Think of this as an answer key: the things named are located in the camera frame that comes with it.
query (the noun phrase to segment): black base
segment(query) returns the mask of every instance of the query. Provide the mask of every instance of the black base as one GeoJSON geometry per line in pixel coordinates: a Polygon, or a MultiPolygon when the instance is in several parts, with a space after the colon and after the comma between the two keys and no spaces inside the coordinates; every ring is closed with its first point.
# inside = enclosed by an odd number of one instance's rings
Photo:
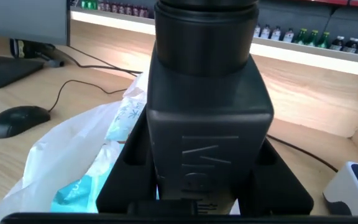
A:
{"type": "Polygon", "coordinates": [[[43,66],[43,62],[0,57],[0,88],[41,70],[43,66]]]}
{"type": "MultiPolygon", "coordinates": [[[[96,201],[99,213],[147,213],[150,216],[159,216],[163,208],[166,215],[173,215],[172,212],[177,212],[177,208],[180,208],[180,211],[187,211],[189,215],[194,214],[191,204],[186,209],[179,201],[171,202],[171,207],[176,209],[167,209],[170,206],[158,202],[155,206],[150,203],[145,206],[144,201],[155,201],[156,186],[144,110],[99,194],[96,201]]],[[[259,152],[248,181],[241,186],[233,186],[233,194],[234,198],[239,199],[243,217],[309,215],[313,209],[313,199],[268,140],[265,140],[259,152]]],[[[203,208],[198,207],[195,213],[203,212],[203,208]]]]}

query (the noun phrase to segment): desk surface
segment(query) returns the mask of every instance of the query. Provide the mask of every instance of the desk surface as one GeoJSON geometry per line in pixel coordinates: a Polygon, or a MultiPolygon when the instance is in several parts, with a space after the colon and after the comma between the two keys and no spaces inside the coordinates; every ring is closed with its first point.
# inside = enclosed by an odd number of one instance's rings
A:
{"type": "MultiPolygon", "coordinates": [[[[46,68],[0,89],[0,112],[21,105],[37,105],[49,109],[60,87],[70,79],[91,82],[107,90],[127,88],[132,81],[97,70],[76,68],[73,65],[46,68]]],[[[36,140],[62,121],[100,104],[120,100],[121,97],[122,92],[106,95],[95,87],[70,83],[63,89],[60,101],[52,111],[51,121],[16,137],[0,139],[0,200],[22,177],[27,153],[36,140]]],[[[348,160],[358,162],[356,147],[345,138],[276,120],[269,133],[315,153],[338,168],[348,160]]],[[[292,148],[277,142],[272,143],[314,198],[312,214],[327,214],[321,192],[333,178],[334,172],[292,148]]]]}

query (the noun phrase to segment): computer mouse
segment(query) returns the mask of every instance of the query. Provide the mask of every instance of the computer mouse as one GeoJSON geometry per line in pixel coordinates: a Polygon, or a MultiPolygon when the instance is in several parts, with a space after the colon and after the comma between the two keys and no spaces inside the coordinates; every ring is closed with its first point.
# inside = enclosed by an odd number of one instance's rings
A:
{"type": "Polygon", "coordinates": [[[0,139],[16,136],[49,120],[49,112],[38,106],[8,109],[0,113],[0,139]]]}

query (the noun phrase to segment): mouse cable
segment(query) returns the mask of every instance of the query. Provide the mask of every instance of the mouse cable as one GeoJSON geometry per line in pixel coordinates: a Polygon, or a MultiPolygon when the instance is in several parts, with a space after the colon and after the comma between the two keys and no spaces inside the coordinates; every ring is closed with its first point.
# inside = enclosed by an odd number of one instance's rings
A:
{"type": "Polygon", "coordinates": [[[94,87],[96,87],[96,88],[99,88],[101,91],[103,91],[103,92],[104,92],[105,94],[107,94],[107,95],[111,95],[111,94],[118,93],[118,92],[120,92],[120,91],[125,91],[125,90],[127,90],[127,89],[123,89],[123,90],[115,90],[115,91],[110,91],[110,92],[109,92],[109,91],[104,90],[104,88],[101,88],[100,86],[95,85],[95,84],[92,84],[92,83],[83,82],[83,81],[79,81],[79,80],[68,80],[68,81],[66,81],[66,82],[62,85],[62,87],[60,87],[60,90],[59,90],[59,92],[58,92],[58,94],[57,94],[55,103],[54,103],[53,106],[48,110],[49,113],[56,107],[57,103],[59,102],[60,94],[62,93],[62,90],[63,90],[63,88],[65,87],[65,85],[68,84],[68,83],[70,83],[70,82],[77,82],[77,83],[82,83],[82,84],[94,86],[94,87]]]}
{"type": "Polygon", "coordinates": [[[83,51],[80,51],[80,50],[78,50],[78,49],[76,49],[76,48],[74,48],[74,47],[69,46],[69,48],[71,48],[71,49],[73,49],[73,50],[75,50],[75,51],[77,51],[77,52],[79,52],[79,53],[81,53],[81,54],[83,54],[83,55],[86,55],[86,56],[88,56],[88,57],[91,57],[91,58],[93,58],[93,59],[95,59],[95,60],[98,60],[98,61],[100,61],[100,62],[102,62],[102,63],[108,65],[108,66],[103,66],[103,65],[82,65],[82,64],[80,64],[77,60],[75,60],[75,58],[73,58],[71,55],[67,54],[66,52],[63,52],[62,50],[56,49],[56,50],[59,51],[61,54],[63,54],[65,57],[67,57],[67,58],[70,59],[72,62],[74,62],[74,63],[75,63],[78,67],[80,67],[80,68],[102,68],[102,69],[110,69],[110,70],[116,70],[116,71],[120,71],[120,72],[126,72],[126,73],[128,73],[128,74],[130,74],[130,75],[132,75],[132,76],[135,76],[135,77],[137,77],[137,74],[141,74],[141,73],[142,73],[142,72],[139,72],[139,71],[133,71],[133,70],[128,70],[128,69],[119,68],[119,67],[117,67],[117,66],[115,66],[115,65],[112,65],[112,64],[110,64],[110,63],[108,63],[108,62],[105,62],[104,60],[101,60],[101,59],[99,59],[99,58],[97,58],[97,57],[95,57],[95,56],[92,56],[92,55],[87,54],[87,53],[85,53],[85,52],[83,52],[83,51]]]}
{"type": "Polygon", "coordinates": [[[306,150],[304,150],[304,149],[302,149],[302,148],[300,148],[300,147],[298,147],[298,146],[294,146],[294,145],[291,144],[291,143],[288,143],[288,142],[286,142],[286,141],[284,141],[284,140],[281,140],[281,139],[278,139],[278,138],[276,138],[276,137],[273,137],[273,136],[271,136],[271,135],[269,135],[269,134],[267,135],[267,137],[270,138],[270,139],[272,139],[272,140],[274,140],[274,141],[276,141],[276,142],[279,142],[279,143],[284,144],[284,145],[286,145],[286,146],[288,146],[288,147],[291,147],[291,148],[293,148],[293,149],[295,149],[295,150],[297,150],[297,151],[300,151],[300,152],[302,152],[302,153],[304,153],[304,154],[306,154],[306,155],[312,157],[313,159],[316,159],[317,161],[320,161],[322,164],[328,166],[328,167],[329,167],[330,169],[332,169],[334,172],[338,172],[338,169],[335,168],[333,165],[331,165],[329,162],[327,162],[327,161],[325,161],[324,159],[322,159],[322,158],[320,158],[320,157],[318,157],[318,156],[312,154],[311,152],[308,152],[308,151],[306,151],[306,150]]]}

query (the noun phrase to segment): plastic bag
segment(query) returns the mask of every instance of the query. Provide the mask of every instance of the plastic bag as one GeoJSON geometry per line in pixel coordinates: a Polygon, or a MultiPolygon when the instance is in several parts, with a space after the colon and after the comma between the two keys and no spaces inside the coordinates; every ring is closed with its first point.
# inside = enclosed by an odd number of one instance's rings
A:
{"type": "Polygon", "coordinates": [[[124,99],[108,129],[106,140],[119,143],[126,141],[146,105],[148,82],[149,73],[141,73],[125,91],[124,99]]]}
{"type": "Polygon", "coordinates": [[[97,213],[96,199],[108,178],[129,133],[134,128],[147,100],[148,74],[140,74],[124,93],[96,160],[87,173],[60,189],[53,199],[51,212],[97,213]]]}
{"type": "Polygon", "coordinates": [[[0,220],[14,212],[49,212],[58,190],[81,179],[91,167],[106,144],[104,137],[119,105],[101,105],[79,114],[37,141],[23,178],[0,202],[0,220]]]}

